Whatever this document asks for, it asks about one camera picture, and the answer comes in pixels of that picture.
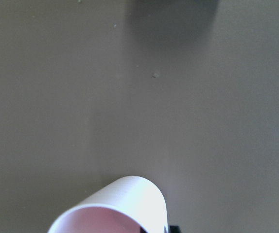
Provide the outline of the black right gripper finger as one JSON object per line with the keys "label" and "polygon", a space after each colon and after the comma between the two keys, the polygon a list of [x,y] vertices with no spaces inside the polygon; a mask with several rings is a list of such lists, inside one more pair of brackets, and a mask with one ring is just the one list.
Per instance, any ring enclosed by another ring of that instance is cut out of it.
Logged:
{"label": "black right gripper finger", "polygon": [[164,228],[164,233],[181,233],[178,225],[169,225]]}

